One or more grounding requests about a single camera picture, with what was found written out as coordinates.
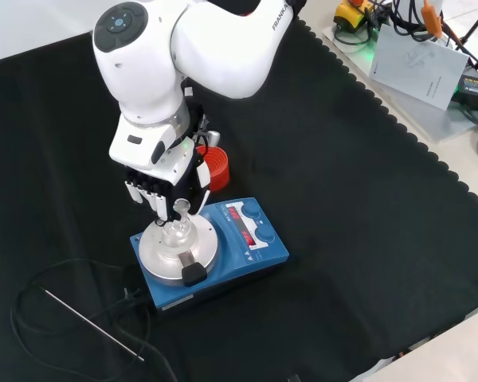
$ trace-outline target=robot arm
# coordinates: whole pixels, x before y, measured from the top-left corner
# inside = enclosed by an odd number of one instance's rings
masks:
[[[285,0],[262,0],[245,17],[200,2],[174,28],[170,46],[175,67],[223,96],[253,96],[265,82],[292,19]]]
[[[201,0],[125,2],[101,16],[94,53],[122,112],[109,154],[129,168],[133,200],[147,200],[161,220],[174,219],[177,198],[200,211],[210,174],[188,138],[181,82],[189,76],[229,98],[252,96],[293,16],[286,0],[261,0],[245,17]]]

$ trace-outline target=metal rod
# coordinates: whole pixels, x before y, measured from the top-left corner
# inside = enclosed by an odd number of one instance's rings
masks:
[[[463,36],[461,39],[460,39],[460,42],[462,42],[462,44],[465,44],[466,42],[468,42],[468,39],[471,37],[471,35],[473,34],[473,32],[476,30],[476,28],[478,28],[478,20],[476,20],[476,22],[474,23],[474,25],[471,27],[471,29],[465,34],[465,36]]]
[[[42,288],[42,290],[44,292],[46,292],[46,294],[51,297],[52,299],[54,299],[55,301],[59,302],[61,305],[63,305],[65,308],[71,310],[76,316],[78,316],[79,318],[81,318],[82,320],[84,320],[85,322],[87,322],[89,325],[91,325],[94,329],[97,329],[99,330],[102,334],[104,334],[106,337],[110,338],[112,341],[114,341],[117,345],[120,345],[122,346],[125,350],[127,350],[130,354],[132,354],[133,356],[135,357],[138,357],[139,360],[141,360],[142,362],[144,362],[145,360],[139,356],[138,354],[136,354],[135,352],[133,352],[131,349],[129,349],[125,344],[123,344],[122,342],[120,342],[119,340],[117,340],[116,338],[112,337],[110,334],[106,333],[104,330],[102,330],[99,326],[97,326],[95,323],[93,323],[92,321],[90,321],[88,318],[86,318],[83,314],[80,314],[78,313],[76,310],[74,310],[71,306],[67,305],[65,302],[63,302],[62,300],[60,300],[55,294],[51,293],[50,291]]]

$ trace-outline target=red digital display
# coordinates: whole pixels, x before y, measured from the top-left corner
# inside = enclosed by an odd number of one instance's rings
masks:
[[[245,226],[245,222],[242,221],[241,216],[239,215],[239,212],[237,212],[235,207],[229,207],[229,212],[230,216],[234,219],[236,226],[239,228],[239,231],[242,234],[242,237],[245,238],[245,242],[248,245],[255,245],[255,240],[252,238],[252,236],[249,234],[248,229]]]
[[[235,220],[240,220],[241,219],[241,217],[237,213],[237,210],[236,210],[235,207],[229,207],[229,212],[230,212],[230,215],[232,215],[233,219],[235,219]]]
[[[255,240],[253,240],[252,236],[249,234],[248,231],[243,231],[243,232],[242,232],[242,235],[243,235],[243,237],[245,238],[246,243],[247,243],[248,245],[255,245]]]

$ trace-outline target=stainless steel rod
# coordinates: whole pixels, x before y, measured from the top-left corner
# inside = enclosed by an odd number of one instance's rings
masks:
[[[43,291],[46,292],[46,294],[51,297],[52,299],[54,299],[55,301],[59,302],[61,305],[63,305],[65,308],[71,310],[76,316],[78,316],[79,318],[81,318],[82,320],[84,320],[85,322],[87,322],[89,325],[91,325],[94,329],[100,331],[103,335],[105,335],[106,337],[110,338],[112,341],[114,341],[117,345],[120,345],[122,346],[125,350],[127,350],[130,354],[132,354],[133,356],[135,357],[138,357],[139,360],[141,360],[142,362],[144,362],[145,360],[139,356],[138,354],[136,354],[135,352],[133,352],[131,349],[129,349],[125,344],[123,344],[122,342],[120,342],[119,340],[117,340],[116,338],[112,337],[110,334],[106,333],[104,330],[102,330],[99,326],[97,326],[95,323],[93,323],[92,321],[90,321],[88,318],[86,318],[83,314],[80,314],[78,313],[76,310],[74,310],[71,306],[67,305],[65,302],[63,302],[62,300],[60,300],[55,294],[51,293],[50,291],[46,290],[43,288]]]

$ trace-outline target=black power adapter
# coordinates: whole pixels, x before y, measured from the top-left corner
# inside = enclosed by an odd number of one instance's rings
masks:
[[[455,94],[453,94],[452,101],[478,110],[478,78],[461,76],[459,84],[456,86]]]

